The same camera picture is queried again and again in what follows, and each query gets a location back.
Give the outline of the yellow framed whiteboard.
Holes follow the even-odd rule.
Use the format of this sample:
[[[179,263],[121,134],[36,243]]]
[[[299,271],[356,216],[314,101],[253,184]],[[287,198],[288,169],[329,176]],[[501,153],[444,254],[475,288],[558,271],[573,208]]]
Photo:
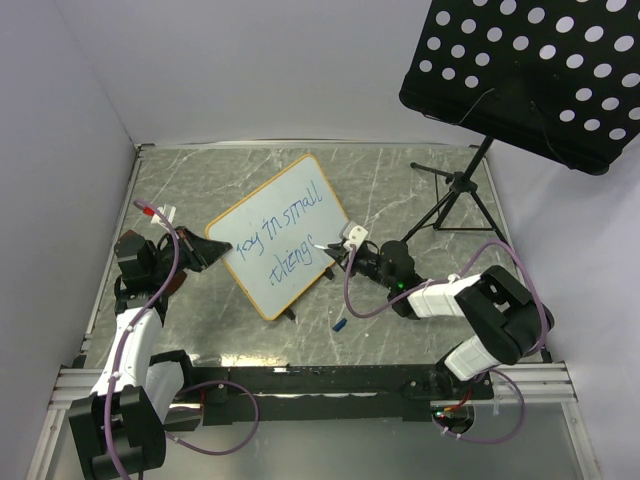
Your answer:
[[[314,244],[339,240],[347,214],[318,160],[306,154],[211,221],[223,262],[260,316],[276,319],[333,265]]]

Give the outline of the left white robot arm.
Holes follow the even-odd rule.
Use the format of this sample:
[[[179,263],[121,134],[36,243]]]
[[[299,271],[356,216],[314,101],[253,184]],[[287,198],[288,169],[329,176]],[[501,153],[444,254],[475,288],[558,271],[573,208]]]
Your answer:
[[[192,398],[198,378],[185,351],[155,354],[168,300],[187,271],[202,272],[232,248],[180,226],[152,242],[129,230],[114,246],[116,332],[90,394],[71,404],[71,426],[87,479],[128,478],[166,458],[164,420],[172,400]]]

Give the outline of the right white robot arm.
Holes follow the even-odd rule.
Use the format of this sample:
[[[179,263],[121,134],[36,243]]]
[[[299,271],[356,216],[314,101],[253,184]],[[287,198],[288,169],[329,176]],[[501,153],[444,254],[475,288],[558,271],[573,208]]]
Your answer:
[[[371,318],[391,309],[408,319],[462,318],[473,335],[453,347],[435,366],[434,382],[447,398],[458,398],[488,371],[514,365],[540,351],[555,326],[551,311],[541,301],[527,274],[519,281],[501,265],[471,275],[471,266],[490,246],[502,248],[518,268],[523,265],[502,241],[481,247],[459,273],[443,279],[421,277],[408,247],[390,241],[381,248],[365,240],[360,246],[339,243],[318,246],[344,271],[343,297],[347,310],[357,318]],[[369,312],[352,305],[350,280],[361,275],[388,290],[387,302]]]

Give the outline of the blue marker cap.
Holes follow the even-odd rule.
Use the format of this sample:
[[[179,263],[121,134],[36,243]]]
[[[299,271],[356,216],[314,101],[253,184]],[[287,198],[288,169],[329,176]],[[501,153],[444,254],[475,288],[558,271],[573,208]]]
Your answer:
[[[334,332],[339,332],[340,330],[342,330],[346,324],[347,324],[348,320],[346,318],[342,318],[341,320],[339,320],[333,327],[332,330]]]

